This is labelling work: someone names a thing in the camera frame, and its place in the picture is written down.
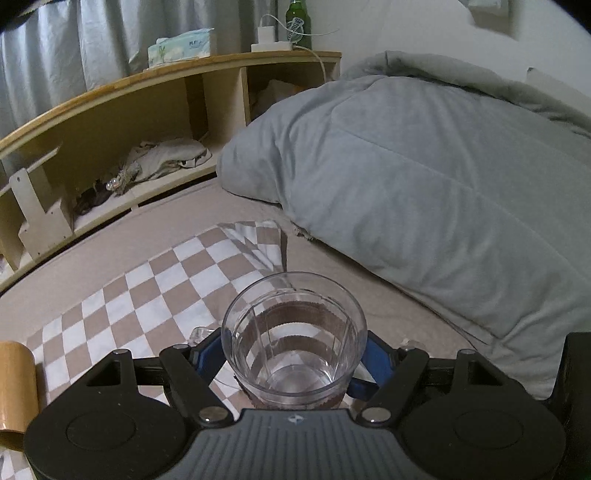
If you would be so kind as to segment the silver grey curtain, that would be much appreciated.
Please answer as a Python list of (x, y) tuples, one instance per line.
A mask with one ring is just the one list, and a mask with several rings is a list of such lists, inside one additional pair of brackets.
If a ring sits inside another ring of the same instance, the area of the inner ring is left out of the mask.
[(218, 53), (249, 49), (274, 1), (55, 1), (1, 34), (1, 134), (138, 73), (157, 39), (211, 28)]

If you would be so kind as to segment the green glass bottle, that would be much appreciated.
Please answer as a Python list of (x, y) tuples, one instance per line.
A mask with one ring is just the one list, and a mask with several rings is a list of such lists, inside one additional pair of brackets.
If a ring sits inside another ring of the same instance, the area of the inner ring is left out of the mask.
[(290, 0), (284, 20), (286, 20), (287, 40), (295, 46), (311, 49), (311, 19), (305, 2)]

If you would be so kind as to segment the glass mug with brown bands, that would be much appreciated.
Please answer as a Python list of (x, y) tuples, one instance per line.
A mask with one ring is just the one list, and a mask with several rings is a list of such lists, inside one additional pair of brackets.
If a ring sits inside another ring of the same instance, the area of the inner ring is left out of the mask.
[(368, 337), (353, 294), (310, 272), (253, 282), (231, 301), (219, 330), (222, 367), (259, 409), (339, 407)]

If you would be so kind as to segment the white power strip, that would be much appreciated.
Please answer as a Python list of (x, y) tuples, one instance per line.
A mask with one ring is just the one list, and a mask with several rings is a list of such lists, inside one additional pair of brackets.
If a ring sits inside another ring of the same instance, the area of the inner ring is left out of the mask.
[(294, 46), (288, 41), (276, 41), (268, 43), (252, 44), (250, 51), (252, 52), (273, 52), (273, 51), (293, 51)]

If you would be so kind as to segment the tissue pack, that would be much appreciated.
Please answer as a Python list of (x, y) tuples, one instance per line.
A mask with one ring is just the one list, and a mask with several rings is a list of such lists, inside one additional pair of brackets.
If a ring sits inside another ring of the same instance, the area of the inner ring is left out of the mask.
[(154, 68), (179, 61), (201, 59), (216, 54), (213, 28), (184, 32), (170, 38), (158, 38), (147, 49), (148, 67)]

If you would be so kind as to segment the grey duvet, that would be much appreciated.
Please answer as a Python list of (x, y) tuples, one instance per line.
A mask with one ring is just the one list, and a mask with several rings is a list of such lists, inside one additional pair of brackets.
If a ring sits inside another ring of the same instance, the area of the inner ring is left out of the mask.
[(533, 396), (590, 328), (590, 118), (529, 84), (387, 51), (226, 144), (224, 190), (441, 315)]

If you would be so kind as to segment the white charger plug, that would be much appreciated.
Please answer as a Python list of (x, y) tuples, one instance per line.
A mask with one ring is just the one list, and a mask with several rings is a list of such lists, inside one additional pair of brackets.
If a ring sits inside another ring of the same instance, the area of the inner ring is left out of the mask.
[(257, 27), (257, 42), (259, 44), (271, 44), (276, 42), (276, 30), (273, 26)]

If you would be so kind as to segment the checkered brown white cloth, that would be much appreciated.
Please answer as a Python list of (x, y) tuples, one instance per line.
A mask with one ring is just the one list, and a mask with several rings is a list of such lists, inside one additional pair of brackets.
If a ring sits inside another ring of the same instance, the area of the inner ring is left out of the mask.
[(116, 348), (152, 357), (216, 328), (245, 287), (283, 271), (286, 242), (271, 220), (218, 224), (114, 278), (27, 339), (39, 405)]

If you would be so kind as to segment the white wooden stand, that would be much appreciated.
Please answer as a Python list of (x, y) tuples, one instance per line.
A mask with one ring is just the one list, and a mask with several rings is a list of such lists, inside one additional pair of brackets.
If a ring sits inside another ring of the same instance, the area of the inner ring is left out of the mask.
[(63, 186), (52, 187), (44, 164), (60, 150), (58, 145), (27, 168), (9, 178), (9, 185), (24, 222), (18, 237), (34, 261), (59, 250), (73, 237), (73, 214)]

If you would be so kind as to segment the wooden shelf unit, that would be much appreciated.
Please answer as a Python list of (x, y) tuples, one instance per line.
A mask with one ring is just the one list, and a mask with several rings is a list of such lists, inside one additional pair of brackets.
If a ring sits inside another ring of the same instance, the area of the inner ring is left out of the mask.
[[(59, 250), (113, 217), (153, 197), (211, 173), (209, 159), (140, 183), (87, 214), (76, 200), (114, 170), (144, 141), (192, 138), (212, 154), (252, 121), (252, 99), (270, 81), (315, 88), (339, 76), (341, 54), (304, 50), (239, 53), (155, 67), (79, 95), (28, 122), (1, 141), (1, 157), (16, 173), (60, 145), (44, 164), (52, 187), (63, 186), (73, 214), (73, 237)], [(8, 288), (46, 259), (34, 261), (18, 237), (24, 216), (10, 189), (1, 186), (1, 285)]]

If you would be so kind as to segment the crumpled grey clothing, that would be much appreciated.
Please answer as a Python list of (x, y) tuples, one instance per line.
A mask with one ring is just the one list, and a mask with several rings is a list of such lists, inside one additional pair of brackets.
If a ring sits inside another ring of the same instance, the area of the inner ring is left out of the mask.
[(106, 182), (106, 190), (122, 195), (136, 184), (155, 180), (183, 169), (197, 168), (211, 159), (211, 150), (199, 141), (176, 138), (133, 147), (118, 172)]

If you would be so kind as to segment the tan cylindrical cup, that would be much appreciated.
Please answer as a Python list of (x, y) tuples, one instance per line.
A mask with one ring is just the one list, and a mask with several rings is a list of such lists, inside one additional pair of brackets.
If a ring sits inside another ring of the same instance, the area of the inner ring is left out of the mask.
[(1, 446), (22, 452), (24, 434), (38, 413), (34, 356), (21, 343), (2, 341), (0, 347)]

